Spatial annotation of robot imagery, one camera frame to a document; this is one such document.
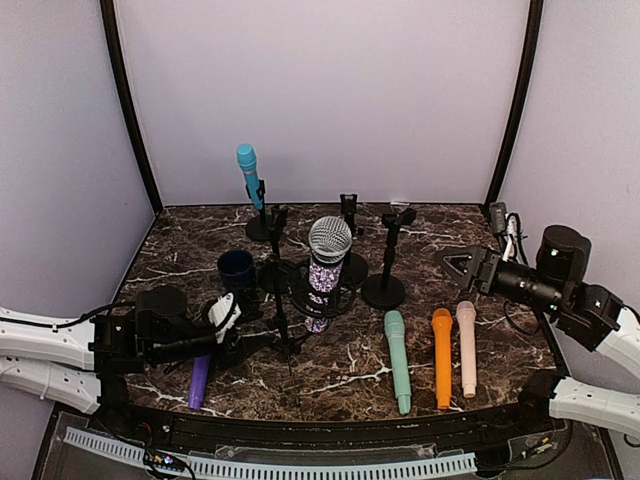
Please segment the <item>pale pink microphone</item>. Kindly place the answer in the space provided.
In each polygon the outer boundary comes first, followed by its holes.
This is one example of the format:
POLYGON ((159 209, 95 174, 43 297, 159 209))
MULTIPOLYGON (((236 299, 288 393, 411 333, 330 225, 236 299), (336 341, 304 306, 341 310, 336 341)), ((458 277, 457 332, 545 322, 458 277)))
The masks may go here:
POLYGON ((470 301, 462 301, 456 307, 459 328, 461 384, 463 396, 474 398, 477 388, 475 321, 476 310, 470 301))

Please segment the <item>purple microphone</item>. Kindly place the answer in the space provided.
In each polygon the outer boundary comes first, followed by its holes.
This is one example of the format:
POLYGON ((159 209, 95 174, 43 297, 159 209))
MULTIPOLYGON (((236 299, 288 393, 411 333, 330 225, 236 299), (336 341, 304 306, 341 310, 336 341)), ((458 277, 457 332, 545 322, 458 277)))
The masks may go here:
POLYGON ((188 407, 192 410, 199 410, 202 406, 208 382, 210 365, 210 356, 201 356, 194 359, 188 403, 188 407))

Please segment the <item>orange microphone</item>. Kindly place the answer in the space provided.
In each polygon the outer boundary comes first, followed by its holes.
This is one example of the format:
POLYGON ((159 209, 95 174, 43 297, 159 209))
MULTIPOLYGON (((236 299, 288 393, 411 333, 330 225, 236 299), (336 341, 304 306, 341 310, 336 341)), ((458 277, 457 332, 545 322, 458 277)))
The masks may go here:
POLYGON ((452 316, 446 308, 434 311, 432 328, 435 347, 436 401, 439 410, 448 410, 452 397, 452 325, 452 316))

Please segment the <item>black tripod shock-mount stand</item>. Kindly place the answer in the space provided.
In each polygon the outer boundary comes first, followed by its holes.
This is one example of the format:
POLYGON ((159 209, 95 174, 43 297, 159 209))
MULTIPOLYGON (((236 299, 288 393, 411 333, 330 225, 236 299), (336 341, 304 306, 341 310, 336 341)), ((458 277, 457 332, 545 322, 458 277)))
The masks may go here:
POLYGON ((294 310, 303 317, 310 317, 313 322, 326 320, 330 326, 335 318, 352 309, 357 294, 357 285, 349 274, 344 276, 340 273, 337 285, 328 292, 312 286, 309 280, 311 264, 309 259, 293 263, 271 253, 259 262, 257 267, 259 285, 270 281, 271 295, 275 300, 275 313, 266 320, 266 324, 269 330, 276 332, 276 336, 265 346, 280 353, 286 361, 295 404, 298 407, 301 406, 300 384, 294 373, 293 358, 301 353, 303 344, 316 335, 316 332, 306 331, 301 335, 292 336, 284 307, 285 301, 288 300, 294 310))

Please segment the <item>mint green microphone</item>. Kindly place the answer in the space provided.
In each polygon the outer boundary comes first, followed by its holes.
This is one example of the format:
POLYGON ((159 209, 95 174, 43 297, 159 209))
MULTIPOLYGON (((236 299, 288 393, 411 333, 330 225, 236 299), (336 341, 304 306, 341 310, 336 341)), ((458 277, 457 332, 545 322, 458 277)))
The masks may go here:
POLYGON ((405 345, 405 325, 401 313, 388 311, 384 317, 384 331, 391 359, 394 394, 401 415, 411 411, 411 383, 405 345))

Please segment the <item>silver glitter microphone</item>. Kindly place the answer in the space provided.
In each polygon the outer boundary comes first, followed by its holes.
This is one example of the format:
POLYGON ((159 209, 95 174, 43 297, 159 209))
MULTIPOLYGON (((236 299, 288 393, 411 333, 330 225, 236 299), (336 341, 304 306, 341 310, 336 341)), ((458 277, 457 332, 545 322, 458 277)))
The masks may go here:
POLYGON ((314 303, 327 305, 328 298, 319 293, 330 293, 338 285, 344 257, 352 246, 351 229, 337 216, 324 216, 312 225, 308 241, 311 253, 308 297, 314 303))

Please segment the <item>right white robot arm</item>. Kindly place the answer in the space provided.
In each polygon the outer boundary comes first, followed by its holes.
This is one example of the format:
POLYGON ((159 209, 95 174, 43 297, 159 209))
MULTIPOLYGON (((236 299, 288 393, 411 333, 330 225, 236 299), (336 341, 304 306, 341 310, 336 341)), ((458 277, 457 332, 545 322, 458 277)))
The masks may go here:
MULTIPOLYGON (((545 228, 535 267, 502 259, 482 246, 447 247, 435 261, 464 290, 498 295, 546 314, 551 323, 590 352, 639 373, 639 316, 618 296, 583 278, 591 242, 564 225, 545 228)), ((575 420, 639 436, 639 397, 580 382, 554 370, 537 370, 522 388, 510 424, 534 432, 548 417, 575 420)))

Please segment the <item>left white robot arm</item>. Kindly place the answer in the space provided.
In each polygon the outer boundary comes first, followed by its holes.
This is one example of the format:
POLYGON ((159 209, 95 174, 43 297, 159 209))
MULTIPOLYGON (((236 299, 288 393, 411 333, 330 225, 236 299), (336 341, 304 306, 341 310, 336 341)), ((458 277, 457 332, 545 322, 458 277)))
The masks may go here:
POLYGON ((98 307, 77 319, 1 311, 1 380, 42 399, 101 417, 120 436, 141 427, 124 376, 146 368, 210 357, 227 370, 241 365, 273 335, 242 336, 247 319, 234 294, 209 302, 200 322, 188 316, 186 295, 171 285, 135 300, 98 307))

